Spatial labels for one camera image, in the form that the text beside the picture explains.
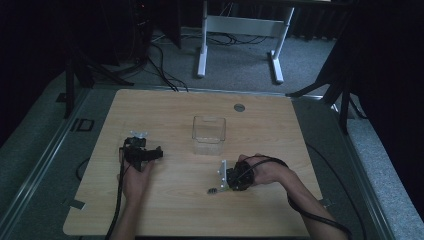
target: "black device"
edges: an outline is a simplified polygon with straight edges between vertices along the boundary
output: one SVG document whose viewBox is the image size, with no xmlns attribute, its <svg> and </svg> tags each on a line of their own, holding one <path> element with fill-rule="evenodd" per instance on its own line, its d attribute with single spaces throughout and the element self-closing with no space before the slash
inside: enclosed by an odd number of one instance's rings
<svg viewBox="0 0 424 240">
<path fill-rule="evenodd" d="M 227 183 L 233 191 L 244 191 L 253 184 L 255 176 L 249 163 L 237 162 L 234 168 L 227 171 Z"/>
<path fill-rule="evenodd" d="M 141 163 L 152 161 L 163 157 L 161 147 L 155 150 L 146 150 L 146 138 L 129 137 L 125 139 L 124 146 L 125 161 L 129 162 L 135 169 L 141 171 Z"/>
</svg>

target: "metal bracket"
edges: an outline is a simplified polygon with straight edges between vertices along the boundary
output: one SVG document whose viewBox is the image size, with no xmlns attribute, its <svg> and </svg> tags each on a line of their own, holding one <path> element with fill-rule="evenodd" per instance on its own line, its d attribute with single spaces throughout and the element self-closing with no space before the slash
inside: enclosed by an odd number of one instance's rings
<svg viewBox="0 0 424 240">
<path fill-rule="evenodd" d="M 227 184 L 227 160 L 221 161 L 221 167 L 218 170 L 221 179 L 221 189 L 228 188 Z"/>
</svg>

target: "stand leg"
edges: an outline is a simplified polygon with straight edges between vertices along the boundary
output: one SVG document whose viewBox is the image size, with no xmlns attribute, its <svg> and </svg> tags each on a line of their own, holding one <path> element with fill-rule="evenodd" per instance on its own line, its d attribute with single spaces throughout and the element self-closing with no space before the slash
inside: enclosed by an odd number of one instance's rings
<svg viewBox="0 0 424 240">
<path fill-rule="evenodd" d="M 293 92 L 293 93 L 286 93 L 286 97 L 293 97 L 298 98 L 301 97 L 317 88 L 320 88 L 327 84 L 327 82 L 314 82 L 309 86 L 306 86 L 305 88 L 300 89 L 299 91 Z"/>
<path fill-rule="evenodd" d="M 344 85 L 344 89 L 343 89 L 342 104 L 341 104 L 341 110 L 340 110 L 340 116 L 339 116 L 339 125 L 342 128 L 342 131 L 344 134 L 348 134 L 347 133 L 347 113 L 349 108 L 351 83 L 352 83 L 352 78 L 348 76 Z"/>
<path fill-rule="evenodd" d="M 203 1 L 203 20 L 202 20 L 202 47 L 200 49 L 199 68 L 197 76 L 203 78 L 206 72 L 206 57 L 208 55 L 208 46 L 206 45 L 207 27 L 208 27 L 208 1 Z"/>
<path fill-rule="evenodd" d="M 281 49 L 283 48 L 284 40 L 286 39 L 287 31 L 290 26 L 290 21 L 293 16 L 294 7 L 289 8 L 288 14 L 286 14 L 286 18 L 284 19 L 284 27 L 281 30 L 281 36 L 278 40 L 277 47 L 275 48 L 275 51 L 271 51 L 271 58 L 272 58 L 272 66 L 274 68 L 275 73 L 275 81 L 277 83 L 283 83 L 283 72 L 281 70 L 281 64 L 278 57 L 280 56 Z"/>
</svg>

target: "black cable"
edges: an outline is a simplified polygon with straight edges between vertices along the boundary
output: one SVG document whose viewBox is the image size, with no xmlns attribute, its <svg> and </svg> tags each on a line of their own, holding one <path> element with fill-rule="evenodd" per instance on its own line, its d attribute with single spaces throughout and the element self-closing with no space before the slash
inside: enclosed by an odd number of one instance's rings
<svg viewBox="0 0 424 240">
<path fill-rule="evenodd" d="M 343 190 L 346 193 L 346 196 L 350 202 L 350 204 L 352 205 L 353 210 L 355 211 L 356 216 L 358 217 L 358 221 L 359 224 L 361 225 L 361 230 L 362 230 L 362 238 L 364 240 L 367 239 L 367 233 L 365 231 L 365 226 L 364 226 L 364 222 L 362 221 L 362 218 L 359 214 L 358 209 L 356 208 L 356 205 L 353 203 L 352 197 L 348 194 L 347 188 L 346 186 L 343 184 L 341 178 L 339 177 L 339 175 L 336 173 L 336 171 L 334 170 L 334 168 L 331 166 L 331 164 L 328 162 L 327 158 L 324 157 L 324 155 L 322 155 L 315 147 L 313 147 L 312 145 L 310 145 L 309 143 L 305 142 L 306 146 L 311 148 L 315 153 L 317 153 L 323 160 L 324 162 L 327 164 L 328 168 L 333 172 L 334 176 L 337 178 L 337 181 L 339 181 L 340 186 L 343 188 Z"/>
<path fill-rule="evenodd" d="M 153 60 L 150 57 L 148 58 L 148 60 L 153 65 L 153 67 L 156 69 L 156 71 L 159 73 L 159 77 L 162 79 L 162 81 L 164 81 L 174 92 L 178 92 L 178 88 L 174 84 L 169 82 L 168 79 L 161 74 L 159 67 L 156 66 L 156 64 L 153 62 Z"/>
<path fill-rule="evenodd" d="M 176 82 L 179 82 L 180 84 L 182 84 L 183 85 L 183 87 L 186 89 L 186 91 L 188 92 L 188 87 L 187 87 L 187 85 L 183 82 L 183 81 L 181 81 L 181 80 L 179 80 L 179 79 L 177 79 L 176 77 L 174 77 L 174 76 L 172 76 L 171 74 L 169 74 L 169 73 L 167 73 L 164 69 L 163 69 L 163 60 L 164 60 L 164 54 L 163 54 L 163 50 L 159 47 L 159 46 L 157 46 L 156 44 L 151 44 L 153 47 L 155 47 L 155 48 L 157 48 L 158 50 L 159 50 L 159 52 L 160 52 L 160 65 L 159 65 L 159 67 L 158 66 L 156 66 L 154 63 L 153 63 L 153 61 L 151 60 L 151 59 L 149 59 L 149 61 L 150 61 L 150 63 L 152 63 L 153 64 L 153 66 L 156 68 L 156 70 L 157 70 L 157 72 L 158 72 L 158 76 L 159 77 L 161 77 L 169 86 L 170 85 L 172 85 L 172 87 L 171 88 L 175 88 L 175 90 L 174 91 L 177 91 L 177 92 L 179 92 L 179 90 L 178 90 L 178 87 L 176 87 L 174 84 L 172 84 L 170 81 L 176 81 Z"/>
<path fill-rule="evenodd" d="M 348 237 L 348 239 L 352 239 L 352 233 L 350 232 L 350 230 L 347 228 L 347 227 L 345 227 L 344 225 L 342 225 L 342 224 L 340 224 L 340 223 L 338 223 L 338 222 L 335 222 L 335 221 L 333 221 L 333 220 L 330 220 L 330 219 L 327 219 L 327 218 L 324 218 L 324 217 L 320 217 L 320 216 L 317 216 L 317 215 L 315 215 L 315 214 L 312 214 L 312 213 L 309 213 L 309 212 L 306 212 L 305 210 L 303 210 L 302 208 L 300 208 L 291 198 L 290 198 L 290 196 L 288 196 L 287 195 L 287 201 L 289 202 L 289 205 L 290 205 L 290 207 L 292 207 L 295 211 L 297 211 L 298 213 L 300 213 L 300 214 L 302 214 L 303 216 L 305 216 L 305 217 L 307 217 L 307 218 L 310 218 L 310 219 L 312 219 L 312 220 L 315 220 L 315 221 L 318 221 L 318 222 L 321 222 L 321 223 L 325 223 L 325 224 L 327 224 L 327 225 L 330 225 L 330 226 L 332 226 L 332 227 L 335 227 L 335 228 L 337 228 L 337 229 L 339 229 L 339 230 L 341 230 L 342 232 L 344 232 L 346 235 L 347 235 L 347 237 Z"/>
<path fill-rule="evenodd" d="M 85 159 L 84 161 L 82 161 L 82 162 L 78 165 L 77 169 L 75 170 L 75 175 L 77 176 L 78 180 L 80 180 L 80 181 L 82 180 L 82 177 L 80 176 L 79 171 L 80 171 L 81 167 L 82 167 L 85 163 L 87 163 L 89 160 L 90 160 L 90 158 L 87 158 L 87 159 Z"/>
<path fill-rule="evenodd" d="M 223 45 L 223 46 L 242 45 L 242 44 L 259 44 L 259 43 L 265 41 L 265 39 L 267 39 L 267 37 L 262 37 L 262 40 L 260 40 L 258 42 L 254 42 L 256 39 L 259 39 L 261 37 L 254 37 L 253 39 L 251 39 L 249 41 L 240 41 L 240 40 L 237 39 L 236 36 L 234 36 L 232 34 L 228 34 L 228 33 L 212 33 L 210 35 L 211 36 L 227 37 L 229 39 L 228 42 L 223 42 L 223 41 L 208 37 L 208 40 L 215 42 L 215 44 L 217 44 L 217 45 Z"/>
<path fill-rule="evenodd" d="M 279 163 L 279 164 L 281 164 L 281 165 L 283 165 L 283 166 L 285 166 L 285 167 L 287 167 L 288 168 L 288 166 L 287 166 L 287 164 L 283 161 L 283 160 L 281 160 L 281 159 L 278 159 L 278 158 L 273 158 L 273 157 L 268 157 L 268 156 L 264 156 L 264 155 L 261 155 L 261 156 L 251 156 L 251 157 L 248 157 L 248 158 L 246 158 L 246 159 L 249 159 L 249 158 L 253 158 L 253 157 L 265 157 L 266 159 L 265 160 L 262 160 L 262 161 L 260 161 L 260 162 L 257 162 L 257 163 L 255 163 L 255 164 L 253 164 L 249 169 L 247 169 L 245 172 L 243 172 L 239 177 L 237 177 L 237 179 L 239 179 L 239 178 L 241 178 L 244 174 L 246 174 L 246 173 L 248 173 L 248 172 L 250 172 L 251 170 L 253 170 L 253 168 L 255 168 L 255 167 L 257 167 L 258 165 L 260 165 L 260 164 L 263 164 L 263 163 L 267 163 L 267 162 L 276 162 L 276 163 Z M 307 212 L 307 211 L 305 211 L 305 210 L 303 210 L 303 209 L 301 209 L 288 195 L 287 195 L 287 201 L 288 201 L 288 203 L 289 203 L 289 205 L 295 210 L 295 211 L 297 211 L 297 212 L 299 212 L 301 215 L 303 215 L 303 216 L 305 216 L 305 217 L 307 217 L 307 218 L 310 218 L 310 219 L 313 219 L 313 220 L 315 220 L 315 221 L 318 221 L 318 222 L 321 222 L 321 223 L 324 223 L 324 224 L 327 224 L 327 225 L 329 225 L 329 226 L 332 226 L 332 227 L 334 227 L 334 228 L 337 228 L 337 229 L 339 229 L 339 230 L 341 230 L 341 231 L 343 231 L 347 236 L 348 236 L 348 239 L 352 239 L 352 233 L 350 232 L 350 230 L 347 228 L 347 227 L 345 227 L 344 225 L 342 225 L 342 224 L 340 224 L 340 223 L 337 223 L 337 222 L 335 222 L 335 221 L 332 221 L 332 220 L 330 220 L 330 219 L 327 219 L 327 218 L 324 218 L 324 217 L 320 217 L 320 216 L 317 216 L 317 215 L 315 215 L 315 214 L 312 214 L 312 213 L 309 213 L 309 212 Z"/>
<path fill-rule="evenodd" d="M 154 72 L 151 72 L 151 71 L 148 71 L 148 70 L 146 70 L 146 69 L 144 69 L 143 70 L 144 72 L 147 72 L 147 73 L 150 73 L 150 74 L 153 74 L 153 75 L 156 75 L 156 76 L 158 76 L 158 77 L 161 77 L 159 74 L 157 74 L 157 73 L 154 73 Z M 179 79 L 177 79 L 177 78 L 175 78 L 174 76 L 172 76 L 171 74 L 169 74 L 169 73 L 167 73 L 166 71 L 164 71 L 168 76 L 170 76 L 171 78 L 170 79 L 168 79 L 169 81 L 176 81 L 176 82 L 179 82 L 184 88 L 185 88 L 185 90 L 186 90 L 186 92 L 189 92 L 189 90 L 188 90 L 188 86 L 187 86 L 187 84 L 185 84 L 185 82 L 183 82 L 183 81 L 181 81 L 181 80 L 179 80 Z"/>
<path fill-rule="evenodd" d="M 115 228 L 116 221 L 117 221 L 118 216 L 119 216 L 119 210 L 121 209 L 122 185 L 123 185 L 123 182 L 124 182 L 124 175 L 125 175 L 125 172 L 126 172 L 126 171 L 124 171 L 124 161 L 125 161 L 125 159 L 121 159 L 121 167 L 120 167 L 120 170 L 119 170 L 118 195 L 117 195 L 117 198 L 116 198 L 115 214 L 114 214 L 112 222 L 109 226 L 109 230 L 106 234 L 105 240 L 109 240 L 109 238 L 112 234 L 112 231 Z"/>
</svg>

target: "tripod leg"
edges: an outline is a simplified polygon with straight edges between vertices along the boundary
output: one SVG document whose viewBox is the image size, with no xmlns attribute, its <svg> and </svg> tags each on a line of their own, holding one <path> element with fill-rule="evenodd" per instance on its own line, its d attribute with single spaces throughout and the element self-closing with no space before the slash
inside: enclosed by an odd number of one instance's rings
<svg viewBox="0 0 424 240">
<path fill-rule="evenodd" d="M 293 93 L 286 93 L 286 97 L 293 97 L 293 98 L 298 98 L 301 97 L 317 88 L 320 88 L 322 86 L 324 86 L 325 84 L 327 84 L 327 82 L 314 82 L 309 86 L 306 86 L 305 88 L 300 89 L 299 91 L 293 92 Z"/>
<path fill-rule="evenodd" d="M 350 85 L 351 85 L 351 83 L 352 83 L 352 78 L 349 76 L 346 79 L 344 89 L 343 89 L 342 105 L 341 105 L 340 116 L 339 116 L 339 125 L 340 125 L 344 134 L 348 134 L 348 132 L 347 132 L 347 113 L 348 113 L 348 107 L 349 107 Z"/>
</svg>

